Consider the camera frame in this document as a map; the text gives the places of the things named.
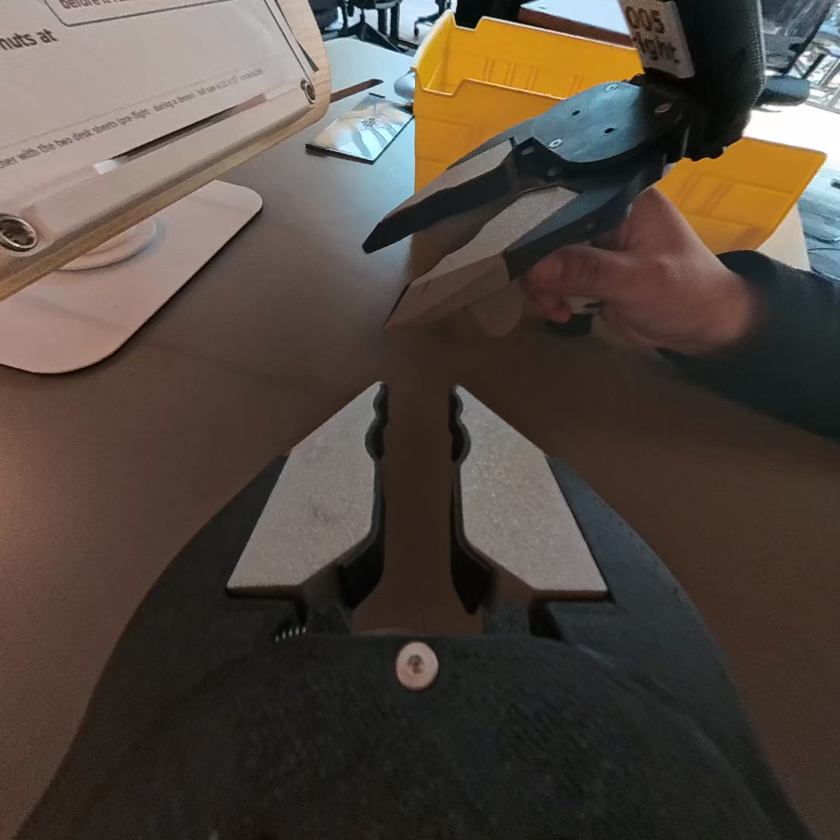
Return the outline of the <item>yellow plastic bin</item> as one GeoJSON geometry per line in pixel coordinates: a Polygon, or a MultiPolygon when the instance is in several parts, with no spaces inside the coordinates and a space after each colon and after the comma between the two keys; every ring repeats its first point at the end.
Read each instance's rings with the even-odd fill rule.
{"type": "MultiPolygon", "coordinates": [[[[415,189],[556,102],[642,71],[635,50],[494,18],[461,28],[446,12],[417,51],[415,189]]],[[[796,205],[826,160],[749,130],[716,160],[677,163],[658,184],[715,253],[755,249],[808,268],[796,205]]]]}

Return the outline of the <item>person's right hand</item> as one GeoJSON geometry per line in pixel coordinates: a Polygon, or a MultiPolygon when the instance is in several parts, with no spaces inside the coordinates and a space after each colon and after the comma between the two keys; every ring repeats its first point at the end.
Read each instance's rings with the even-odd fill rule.
{"type": "Polygon", "coordinates": [[[744,340],[760,316],[756,291],[654,186],[613,231],[546,256],[522,276],[521,287],[554,322],[569,320],[573,299],[591,299],[626,341],[692,356],[744,340]]]}

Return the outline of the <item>printed instruction sheet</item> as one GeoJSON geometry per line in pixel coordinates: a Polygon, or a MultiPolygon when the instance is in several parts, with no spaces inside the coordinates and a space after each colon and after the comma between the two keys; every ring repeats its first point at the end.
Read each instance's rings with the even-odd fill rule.
{"type": "Polygon", "coordinates": [[[2,197],[311,75],[276,2],[1,3],[2,197]]]}

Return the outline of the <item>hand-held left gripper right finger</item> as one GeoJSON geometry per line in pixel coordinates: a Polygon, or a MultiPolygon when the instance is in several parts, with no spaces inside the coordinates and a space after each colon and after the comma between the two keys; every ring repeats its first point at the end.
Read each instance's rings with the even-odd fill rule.
{"type": "Polygon", "coordinates": [[[546,454],[462,385],[450,393],[449,430],[451,574],[467,613],[607,599],[546,454]]]}

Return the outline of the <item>black mesh office chair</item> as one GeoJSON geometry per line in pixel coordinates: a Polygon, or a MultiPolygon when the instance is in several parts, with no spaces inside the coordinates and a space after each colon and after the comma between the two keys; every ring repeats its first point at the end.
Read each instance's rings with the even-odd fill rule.
{"type": "Polygon", "coordinates": [[[808,80],[791,76],[796,61],[809,48],[834,6],[834,1],[762,1],[765,82],[756,109],[803,104],[808,80]]]}

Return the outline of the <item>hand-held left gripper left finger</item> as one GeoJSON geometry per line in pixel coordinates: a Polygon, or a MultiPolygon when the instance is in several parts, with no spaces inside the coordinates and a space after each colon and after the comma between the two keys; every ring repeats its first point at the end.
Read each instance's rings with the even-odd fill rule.
{"type": "Polygon", "coordinates": [[[353,610],[384,567],[387,386],[376,381],[288,454],[227,581],[235,596],[353,610]]]}

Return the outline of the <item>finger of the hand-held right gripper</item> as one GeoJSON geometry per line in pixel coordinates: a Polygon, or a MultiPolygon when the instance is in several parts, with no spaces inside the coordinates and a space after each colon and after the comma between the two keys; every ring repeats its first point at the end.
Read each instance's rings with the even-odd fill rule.
{"type": "Polygon", "coordinates": [[[486,221],[472,239],[412,280],[385,322],[385,331],[427,328],[445,321],[490,337],[514,330],[526,305],[515,282],[521,270],[508,268],[505,251],[576,197],[578,193],[561,186],[522,194],[486,221]]]}
{"type": "Polygon", "coordinates": [[[370,255],[410,237],[432,256],[448,256],[467,245],[518,198],[519,145],[505,139],[453,164],[385,215],[363,242],[363,251],[370,255]]]}

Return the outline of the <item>black patterned card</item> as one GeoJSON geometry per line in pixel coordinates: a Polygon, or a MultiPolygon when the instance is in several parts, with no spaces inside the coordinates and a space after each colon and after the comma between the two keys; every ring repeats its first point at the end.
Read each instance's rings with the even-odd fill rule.
{"type": "Polygon", "coordinates": [[[413,121],[404,102],[367,93],[351,110],[306,142],[312,153],[372,165],[413,121]]]}

